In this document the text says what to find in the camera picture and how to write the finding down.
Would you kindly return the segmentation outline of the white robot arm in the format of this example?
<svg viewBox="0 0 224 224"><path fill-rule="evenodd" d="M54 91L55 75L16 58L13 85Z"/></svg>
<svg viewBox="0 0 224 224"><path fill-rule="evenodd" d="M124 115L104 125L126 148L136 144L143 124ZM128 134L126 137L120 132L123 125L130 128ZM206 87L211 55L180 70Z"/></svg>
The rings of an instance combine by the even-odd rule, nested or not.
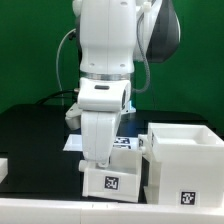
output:
<svg viewBox="0 0 224 224"><path fill-rule="evenodd" d="M172 0L73 0L82 53L72 107L81 117L86 161L109 163L122 112L135 91L134 63L162 63L180 43Z"/></svg>

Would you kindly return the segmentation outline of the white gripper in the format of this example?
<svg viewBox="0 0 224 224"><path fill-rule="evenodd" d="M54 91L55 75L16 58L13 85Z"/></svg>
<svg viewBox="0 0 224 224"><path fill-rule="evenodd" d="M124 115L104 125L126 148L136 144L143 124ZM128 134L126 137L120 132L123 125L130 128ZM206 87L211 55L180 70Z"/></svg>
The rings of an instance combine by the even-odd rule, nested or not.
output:
<svg viewBox="0 0 224 224"><path fill-rule="evenodd" d="M131 96L129 80L80 79L77 102L66 112L70 129L81 128L82 150L86 161L100 168L109 166L109 157L121 120Z"/></svg>

